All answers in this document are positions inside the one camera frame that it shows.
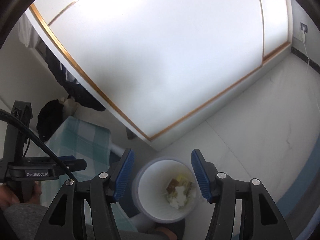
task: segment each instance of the teal checkered blanket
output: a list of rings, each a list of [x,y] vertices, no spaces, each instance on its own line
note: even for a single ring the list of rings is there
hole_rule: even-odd
[[[79,181],[92,179],[109,168],[111,134],[107,128],[70,116],[46,144],[57,156],[73,155],[87,162],[87,168],[84,171],[73,173]],[[41,205],[49,207],[67,179],[68,176],[63,175],[57,180],[43,181]],[[119,230],[137,232],[119,203],[111,204],[111,207]],[[84,209],[86,223],[92,224],[90,207],[87,202],[85,202]]]

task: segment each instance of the black baseboard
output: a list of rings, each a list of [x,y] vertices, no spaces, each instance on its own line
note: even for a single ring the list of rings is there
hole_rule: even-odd
[[[304,62],[308,63],[308,57],[304,55],[301,51],[297,50],[296,48],[291,47],[291,53],[301,58]],[[311,59],[309,62],[309,66],[313,68],[315,71],[317,71],[318,74],[320,74],[320,66]]]

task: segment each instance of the white cable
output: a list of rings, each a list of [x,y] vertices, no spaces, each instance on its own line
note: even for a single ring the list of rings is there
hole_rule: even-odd
[[[307,52],[307,48],[306,48],[306,44],[304,43],[304,39],[302,38],[302,42],[303,42],[303,46],[304,46],[304,49],[306,50],[306,55],[307,55],[307,58],[308,58],[308,66],[307,66],[307,73],[308,73],[308,68],[309,68],[309,63],[310,63],[310,58],[308,56],[308,52]]]
[[[306,44],[305,44],[304,41],[305,41],[305,40],[302,38],[302,42],[303,42],[303,45],[304,45],[304,49],[306,50],[306,55],[307,55],[307,58],[308,58],[308,66],[307,66],[307,72],[306,72],[307,79],[308,79],[308,68],[309,68],[310,58],[309,58],[309,56],[308,56]],[[318,106],[318,110],[319,110],[319,113],[320,113],[320,107],[319,107],[319,104],[318,104],[318,99],[317,99],[317,97],[316,97],[316,101],[317,101],[317,106]]]

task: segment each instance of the label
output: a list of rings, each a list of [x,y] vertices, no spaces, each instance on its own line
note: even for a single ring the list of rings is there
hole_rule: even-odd
[[[48,177],[49,171],[48,170],[28,170],[26,171],[26,177]]]

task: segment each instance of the power cord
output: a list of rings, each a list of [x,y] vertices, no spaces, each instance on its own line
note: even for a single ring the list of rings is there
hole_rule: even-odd
[[[307,66],[307,71],[306,71],[306,75],[307,75],[307,79],[308,79],[308,84],[309,84],[309,78],[308,78],[308,68],[309,68],[309,64],[310,64],[310,58],[308,56],[308,52],[307,52],[307,48],[306,48],[306,44],[305,44],[305,40],[306,40],[306,32],[305,30],[303,30],[303,34],[302,34],[302,43],[303,43],[303,46],[304,46],[304,49],[306,51],[306,55],[307,55],[307,58],[308,58],[308,66]],[[319,104],[318,104],[318,98],[316,97],[316,101],[317,101],[317,106],[318,106],[318,110],[319,110],[319,113],[320,113],[320,107],[319,107]]]
[[[18,118],[13,116],[0,109],[0,120],[7,122],[13,125],[15,128],[19,129],[20,132],[25,134],[31,141],[33,141],[41,150],[43,150],[50,158],[52,158],[57,165],[59,165],[63,171],[69,176],[70,179],[73,179],[75,182],[78,182],[76,177],[72,174],[72,172],[67,168],[67,166],[54,154],[52,150],[48,148],[23,122],[21,122]]]

